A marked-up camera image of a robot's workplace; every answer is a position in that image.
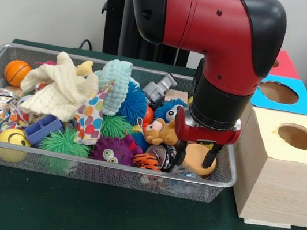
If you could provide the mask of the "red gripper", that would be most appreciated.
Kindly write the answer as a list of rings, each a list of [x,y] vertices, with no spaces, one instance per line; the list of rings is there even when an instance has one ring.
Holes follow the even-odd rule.
[[[209,168],[218,152],[224,145],[234,144],[241,133],[241,120],[238,119],[235,126],[228,130],[219,130],[205,127],[199,124],[190,114],[188,108],[178,107],[175,115],[175,132],[179,140],[176,166],[181,166],[185,156],[189,141],[207,142],[212,145],[211,149],[204,157],[202,167]]]

